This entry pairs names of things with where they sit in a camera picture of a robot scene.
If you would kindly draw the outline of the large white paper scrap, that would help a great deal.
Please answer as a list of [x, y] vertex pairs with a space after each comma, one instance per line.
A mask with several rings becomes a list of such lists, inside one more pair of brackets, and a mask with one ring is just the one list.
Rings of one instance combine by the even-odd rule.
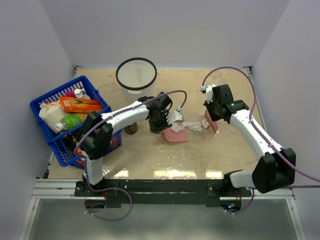
[[170, 127], [170, 130], [173, 131], [174, 133], [179, 133], [184, 130], [184, 126], [182, 123], [172, 123], [172, 126]]

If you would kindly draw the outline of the small white paper scrap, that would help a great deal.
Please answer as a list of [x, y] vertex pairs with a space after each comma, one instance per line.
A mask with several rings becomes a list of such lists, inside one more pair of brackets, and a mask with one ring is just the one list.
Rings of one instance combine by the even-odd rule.
[[207, 119], [206, 119], [206, 117], [205, 117], [205, 114], [204, 114], [204, 113], [201, 113], [199, 116], [201, 117], [201, 125], [202, 125], [202, 127], [203, 127], [204, 129], [207, 129], [207, 128], [210, 126], [210, 124], [209, 124], [209, 122], [207, 121]]

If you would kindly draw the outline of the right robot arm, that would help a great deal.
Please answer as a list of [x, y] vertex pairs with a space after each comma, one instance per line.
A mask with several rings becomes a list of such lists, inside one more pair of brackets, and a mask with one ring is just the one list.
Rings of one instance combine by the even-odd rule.
[[265, 194], [294, 183], [296, 153], [274, 141], [258, 122], [250, 117], [246, 103], [243, 100], [234, 100], [227, 84], [209, 84], [201, 87], [201, 92], [206, 96], [204, 106], [211, 120], [224, 120], [232, 125], [257, 157], [257, 165], [253, 171], [236, 170], [226, 173], [222, 180], [222, 192], [233, 197], [241, 188], [251, 188]]

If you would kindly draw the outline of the pink dustpan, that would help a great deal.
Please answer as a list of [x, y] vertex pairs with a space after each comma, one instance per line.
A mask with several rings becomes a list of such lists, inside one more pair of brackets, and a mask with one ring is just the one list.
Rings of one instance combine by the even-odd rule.
[[184, 128], [183, 131], [175, 133], [170, 128], [167, 128], [163, 130], [162, 135], [164, 137], [164, 140], [168, 143], [185, 143], [188, 142], [188, 135]]

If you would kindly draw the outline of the twisted white paper scrap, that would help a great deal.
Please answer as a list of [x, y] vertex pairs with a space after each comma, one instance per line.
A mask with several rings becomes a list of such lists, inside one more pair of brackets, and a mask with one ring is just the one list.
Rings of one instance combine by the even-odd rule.
[[188, 128], [189, 130], [192, 130], [192, 131], [201, 132], [203, 130], [202, 124], [200, 122], [185, 121], [185, 122], [182, 123], [182, 125], [185, 128]]

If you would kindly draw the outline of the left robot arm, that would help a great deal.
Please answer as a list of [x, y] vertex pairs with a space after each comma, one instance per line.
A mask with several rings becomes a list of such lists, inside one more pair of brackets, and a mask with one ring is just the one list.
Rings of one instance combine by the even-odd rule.
[[77, 134], [77, 145], [83, 156], [87, 180], [86, 191], [92, 196], [99, 196], [104, 190], [102, 173], [103, 156], [109, 149], [113, 135], [135, 122], [147, 120], [149, 129], [154, 134], [171, 127], [167, 116], [172, 107], [172, 100], [164, 93], [156, 97], [141, 97], [131, 105], [110, 113], [91, 112]]

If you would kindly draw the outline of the pink hand brush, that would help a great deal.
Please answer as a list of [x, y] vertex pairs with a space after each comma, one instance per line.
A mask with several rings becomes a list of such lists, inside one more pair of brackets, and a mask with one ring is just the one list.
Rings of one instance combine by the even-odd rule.
[[210, 114], [209, 114], [209, 112], [207, 110], [204, 112], [204, 118], [207, 120], [207, 122], [208, 122], [210, 128], [212, 129], [212, 131], [215, 134], [218, 133], [219, 132], [218, 123], [215, 122], [215, 121], [212, 121], [211, 116], [210, 116]]

